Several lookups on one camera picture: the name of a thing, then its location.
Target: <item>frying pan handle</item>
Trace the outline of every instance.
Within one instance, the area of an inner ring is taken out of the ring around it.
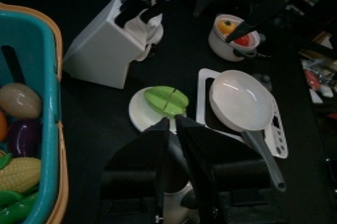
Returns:
[[[242,134],[247,144],[262,154],[267,161],[276,188],[279,191],[286,191],[286,182],[283,179],[282,170],[266,142],[263,131],[244,131]]]

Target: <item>white plate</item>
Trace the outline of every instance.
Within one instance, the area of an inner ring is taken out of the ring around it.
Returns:
[[[137,128],[141,131],[145,131],[148,127],[155,125],[163,119],[163,116],[151,108],[145,97],[145,92],[150,88],[151,87],[142,89],[135,94],[130,104],[130,117]],[[174,118],[170,119],[170,130],[172,133],[176,133]]]

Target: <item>yellow toy corn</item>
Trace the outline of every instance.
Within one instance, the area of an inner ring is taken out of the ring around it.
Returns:
[[[42,160],[34,157],[0,157],[0,190],[26,192],[41,181]]]

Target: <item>kitchen utensil holder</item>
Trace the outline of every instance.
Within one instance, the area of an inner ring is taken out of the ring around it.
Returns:
[[[160,42],[164,31],[160,24],[156,40],[141,42],[131,29],[115,24],[121,6],[122,0],[111,0],[78,35],[65,56],[63,70],[77,79],[123,89],[131,62],[146,59],[150,45]]]

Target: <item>toy food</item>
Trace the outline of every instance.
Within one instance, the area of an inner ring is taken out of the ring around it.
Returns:
[[[235,39],[235,42],[240,44],[242,46],[248,46],[250,45],[250,36],[244,35],[243,37]]]
[[[0,157],[0,190],[26,192],[41,181],[42,160],[34,157]]]
[[[13,204],[22,200],[25,195],[13,190],[0,190],[0,209],[5,205]]]
[[[37,192],[0,210],[0,223],[14,224],[25,220],[35,207],[38,196]]]
[[[6,139],[7,132],[9,132],[9,122],[6,114],[0,111],[0,141]]]
[[[38,118],[43,110],[43,101],[27,85],[10,83],[0,89],[0,107],[15,118]]]
[[[311,89],[315,92],[319,91],[322,83],[320,83],[318,75],[308,69],[304,70],[304,75],[306,75],[307,83]]]
[[[43,126],[38,119],[19,119],[13,122],[9,134],[9,152],[14,157],[38,157],[43,141]]]
[[[216,23],[216,27],[223,35],[228,35],[235,31],[236,24],[231,21],[222,20]]]
[[[160,115],[175,117],[178,114],[186,114],[188,97],[176,88],[156,86],[150,88],[145,95],[151,107]]]

